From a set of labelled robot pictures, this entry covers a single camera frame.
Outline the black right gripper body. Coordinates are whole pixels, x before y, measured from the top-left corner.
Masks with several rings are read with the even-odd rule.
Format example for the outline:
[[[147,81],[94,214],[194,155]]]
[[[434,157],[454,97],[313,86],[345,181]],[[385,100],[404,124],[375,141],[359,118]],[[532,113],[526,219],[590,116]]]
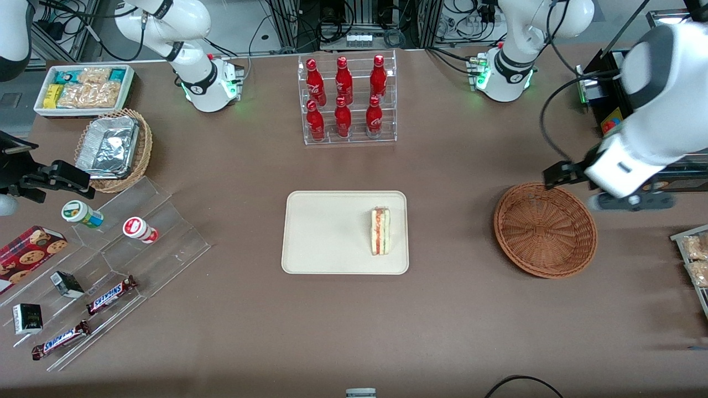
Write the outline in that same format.
[[[8,186],[24,181],[27,175],[34,175],[40,164],[30,151],[38,146],[15,136],[1,132],[1,194],[8,194]]]

